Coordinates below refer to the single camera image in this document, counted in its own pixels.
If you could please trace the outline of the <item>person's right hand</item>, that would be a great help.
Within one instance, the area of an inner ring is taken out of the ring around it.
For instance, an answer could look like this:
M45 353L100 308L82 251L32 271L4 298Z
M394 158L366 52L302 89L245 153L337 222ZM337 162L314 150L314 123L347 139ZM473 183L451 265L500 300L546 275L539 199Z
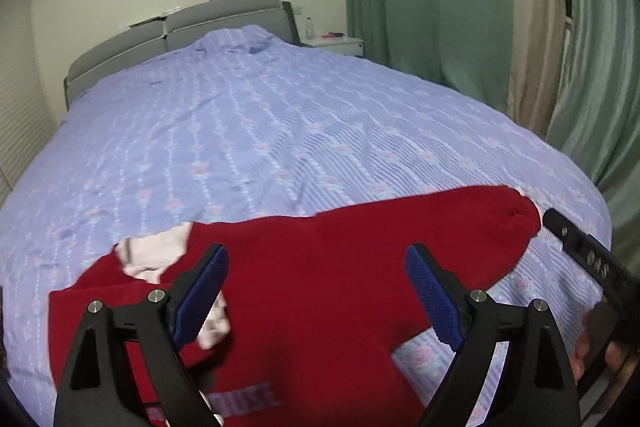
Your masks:
M576 383L585 375L587 362L600 351L597 341L605 335L605 322L613 317L613 307L601 301L582 318L584 330L576 340L574 353L570 356L570 367ZM604 361L606 367L615 374L615 386L623 389L639 364L639 355L636 349L625 343L611 340L605 348Z

